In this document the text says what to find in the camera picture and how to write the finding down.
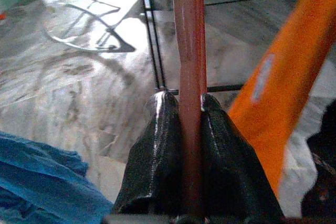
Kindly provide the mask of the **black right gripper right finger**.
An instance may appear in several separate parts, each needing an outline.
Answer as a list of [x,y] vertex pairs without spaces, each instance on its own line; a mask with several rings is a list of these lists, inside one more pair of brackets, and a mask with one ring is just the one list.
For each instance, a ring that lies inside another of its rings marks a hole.
[[204,204],[210,216],[282,216],[254,151],[218,100],[202,95]]

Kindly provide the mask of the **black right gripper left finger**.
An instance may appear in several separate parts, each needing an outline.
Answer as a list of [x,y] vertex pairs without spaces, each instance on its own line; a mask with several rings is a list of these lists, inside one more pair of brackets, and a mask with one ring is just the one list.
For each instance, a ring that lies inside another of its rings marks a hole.
[[129,151],[114,214],[177,215],[182,133],[178,101],[168,91],[149,100],[150,119]]

